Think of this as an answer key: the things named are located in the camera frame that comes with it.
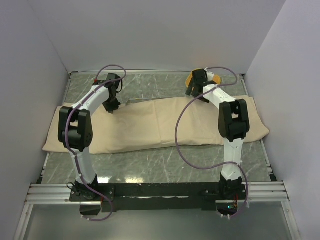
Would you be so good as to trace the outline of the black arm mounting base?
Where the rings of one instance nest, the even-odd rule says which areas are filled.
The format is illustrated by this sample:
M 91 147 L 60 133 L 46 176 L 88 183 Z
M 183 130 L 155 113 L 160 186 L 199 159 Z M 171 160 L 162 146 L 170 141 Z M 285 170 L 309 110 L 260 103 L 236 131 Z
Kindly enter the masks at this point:
M 236 203 L 245 200 L 244 184 L 230 183 L 102 183 L 93 184 L 95 191 L 76 183 L 69 200 L 80 203 L 84 215 L 119 211 L 192 210 L 216 211 L 217 201 Z

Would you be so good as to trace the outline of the beige cloth wrap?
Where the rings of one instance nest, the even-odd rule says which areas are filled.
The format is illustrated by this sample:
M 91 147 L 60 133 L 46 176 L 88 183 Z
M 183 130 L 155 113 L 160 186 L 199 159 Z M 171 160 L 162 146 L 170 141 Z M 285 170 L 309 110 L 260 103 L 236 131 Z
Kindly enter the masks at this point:
M 91 117 L 91 154 L 115 154 L 180 145 L 223 145 L 218 109 L 190 97 L 149 100 L 122 106 L 113 113 L 100 106 Z

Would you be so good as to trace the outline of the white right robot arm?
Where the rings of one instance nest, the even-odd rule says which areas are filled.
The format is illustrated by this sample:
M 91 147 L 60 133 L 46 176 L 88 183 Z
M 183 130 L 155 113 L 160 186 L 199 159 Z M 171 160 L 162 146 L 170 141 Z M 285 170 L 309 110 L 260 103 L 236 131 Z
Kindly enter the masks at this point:
M 218 109 L 218 132 L 224 141 L 223 167 L 219 180 L 219 195 L 230 199 L 242 192 L 242 147 L 250 130 L 247 102 L 236 99 L 218 87 L 218 76 L 208 69 L 196 69 L 186 81 L 186 95 L 213 104 Z

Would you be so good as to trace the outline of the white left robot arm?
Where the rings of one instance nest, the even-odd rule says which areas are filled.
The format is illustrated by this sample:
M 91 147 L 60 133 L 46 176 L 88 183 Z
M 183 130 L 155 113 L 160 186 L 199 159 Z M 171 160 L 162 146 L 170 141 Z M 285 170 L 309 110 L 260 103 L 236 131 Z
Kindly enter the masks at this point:
M 110 114 L 118 110 L 121 103 L 117 94 L 122 88 L 123 79 L 109 73 L 105 80 L 95 79 L 90 91 L 79 102 L 59 110 L 58 141 L 68 150 L 75 168 L 74 191 L 81 192 L 88 201 L 95 200 L 100 193 L 90 156 L 93 141 L 91 117 L 100 106 Z

